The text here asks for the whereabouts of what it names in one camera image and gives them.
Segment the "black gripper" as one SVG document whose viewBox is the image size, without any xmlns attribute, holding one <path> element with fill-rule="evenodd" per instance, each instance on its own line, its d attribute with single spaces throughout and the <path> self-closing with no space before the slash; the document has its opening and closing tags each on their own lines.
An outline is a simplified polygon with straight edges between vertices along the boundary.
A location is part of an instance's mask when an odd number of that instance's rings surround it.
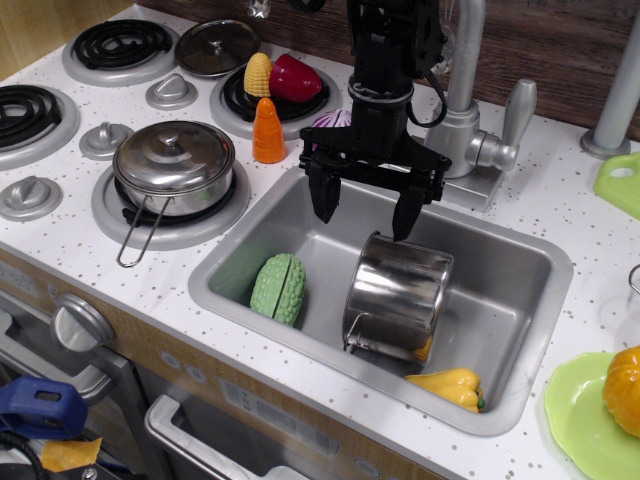
<svg viewBox="0 0 640 480">
<path fill-rule="evenodd" d="M 352 180 L 400 194 L 393 219 L 393 241 L 406 240 L 423 203 L 442 198 L 451 160 L 414 140 L 407 114 L 399 110 L 352 113 L 346 128 L 300 131 L 300 167 L 308 176 L 315 215 L 329 223 L 341 194 L 341 180 Z"/>
</svg>

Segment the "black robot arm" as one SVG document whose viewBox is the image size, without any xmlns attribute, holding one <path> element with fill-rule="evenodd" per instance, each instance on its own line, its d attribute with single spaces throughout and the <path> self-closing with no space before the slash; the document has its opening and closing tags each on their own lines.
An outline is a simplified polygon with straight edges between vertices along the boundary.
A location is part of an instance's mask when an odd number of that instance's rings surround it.
<svg viewBox="0 0 640 480">
<path fill-rule="evenodd" d="M 408 123 L 414 83 L 432 72 L 446 37 L 436 1 L 350 1 L 349 32 L 355 58 L 349 79 L 351 123 L 307 127 L 300 166 L 308 177 L 315 215 L 329 222 L 344 179 L 398 193 L 393 238 L 406 239 L 423 205 L 442 197 L 449 158 L 414 140 Z"/>
</svg>

